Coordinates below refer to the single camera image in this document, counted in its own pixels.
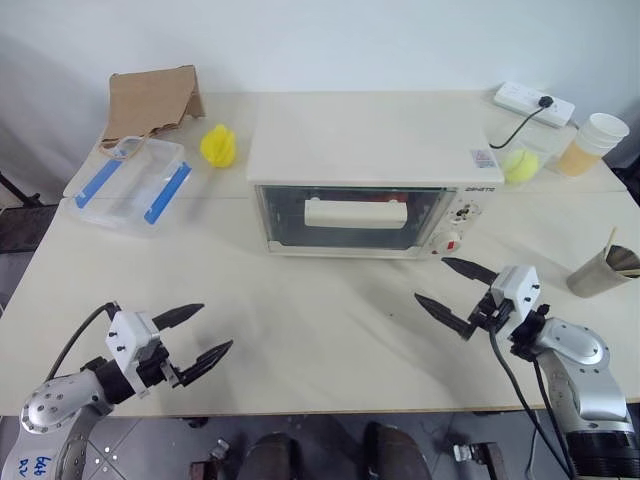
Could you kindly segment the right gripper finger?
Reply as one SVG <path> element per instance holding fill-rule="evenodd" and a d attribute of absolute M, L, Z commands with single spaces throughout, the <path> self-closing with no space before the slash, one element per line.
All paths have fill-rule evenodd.
<path fill-rule="evenodd" d="M 448 307 L 418 293 L 414 294 L 414 298 L 435 320 L 455 331 L 462 339 L 468 340 L 473 335 L 475 327 L 457 317 Z"/>
<path fill-rule="evenodd" d="M 496 272 L 469 260 L 442 257 L 441 261 L 465 278 L 478 280 L 487 286 L 491 286 L 498 277 Z"/>

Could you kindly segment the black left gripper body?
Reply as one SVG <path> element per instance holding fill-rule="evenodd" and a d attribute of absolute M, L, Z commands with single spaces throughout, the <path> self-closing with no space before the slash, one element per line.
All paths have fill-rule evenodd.
<path fill-rule="evenodd" d="M 159 343 L 151 356 L 139 362 L 136 372 L 145 387 L 167 382 L 172 388 L 181 384 L 179 370 L 171 363 L 166 347 Z"/>

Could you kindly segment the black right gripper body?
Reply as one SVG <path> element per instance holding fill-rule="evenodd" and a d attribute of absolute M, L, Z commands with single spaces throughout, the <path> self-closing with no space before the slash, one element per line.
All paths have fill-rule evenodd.
<path fill-rule="evenodd" d="M 468 321 L 474 328 L 481 328 L 487 332 L 493 329 L 499 332 L 514 310 L 512 300 L 504 298 L 496 303 L 492 294 L 485 294 L 472 310 Z"/>

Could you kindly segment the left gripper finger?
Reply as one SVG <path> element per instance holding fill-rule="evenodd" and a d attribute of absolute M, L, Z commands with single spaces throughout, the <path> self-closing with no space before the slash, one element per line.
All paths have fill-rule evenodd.
<path fill-rule="evenodd" d="M 167 328 L 174 328 L 181 323 L 189 320 L 193 315 L 198 313 L 203 308 L 203 303 L 191 303 L 183 305 L 157 315 L 152 319 L 152 322 L 159 331 Z"/>
<path fill-rule="evenodd" d="M 179 384 L 186 387 L 204 376 L 223 359 L 232 346 L 233 341 L 229 340 L 200 355 L 191 367 L 177 374 Z"/>

